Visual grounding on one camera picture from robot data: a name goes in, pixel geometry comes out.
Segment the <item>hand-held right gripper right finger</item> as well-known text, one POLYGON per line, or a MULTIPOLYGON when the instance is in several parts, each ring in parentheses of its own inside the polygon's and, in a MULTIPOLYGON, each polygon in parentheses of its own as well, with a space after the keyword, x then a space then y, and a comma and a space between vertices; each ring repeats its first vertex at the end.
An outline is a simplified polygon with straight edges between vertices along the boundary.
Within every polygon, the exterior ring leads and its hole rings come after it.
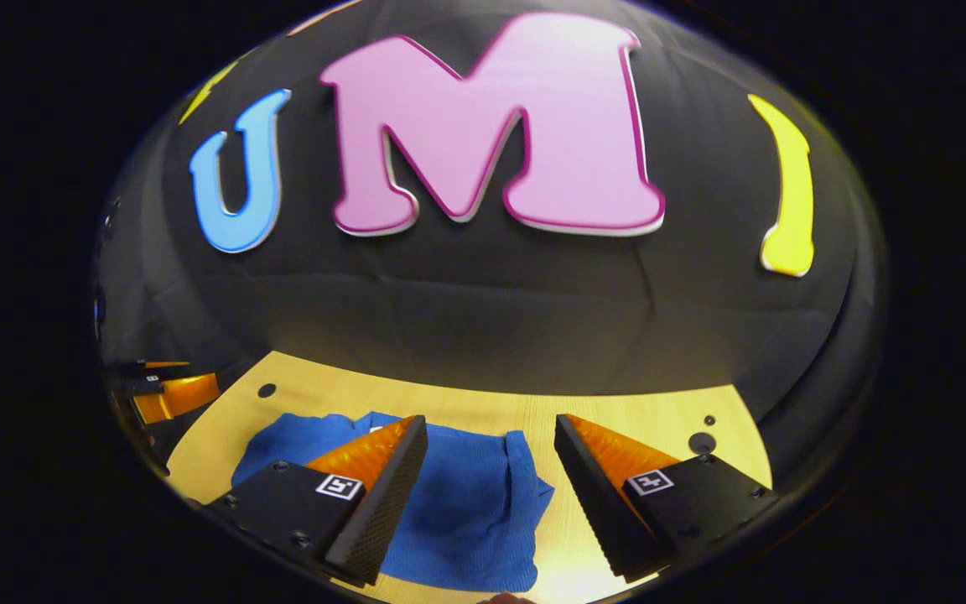
POLYGON ((628 582, 719 553, 778 500, 713 452, 679 460, 574 415, 557 416, 553 448, 607 565, 628 582))

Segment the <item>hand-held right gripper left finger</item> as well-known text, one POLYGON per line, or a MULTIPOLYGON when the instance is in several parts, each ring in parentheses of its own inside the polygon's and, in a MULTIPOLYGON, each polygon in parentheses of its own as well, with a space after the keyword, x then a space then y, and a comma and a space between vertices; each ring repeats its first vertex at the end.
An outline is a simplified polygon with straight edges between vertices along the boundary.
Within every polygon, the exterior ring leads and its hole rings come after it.
POLYGON ((307 464, 276 460, 206 505, 230 535, 316 580, 376 584, 427 454, 403 418, 307 464))

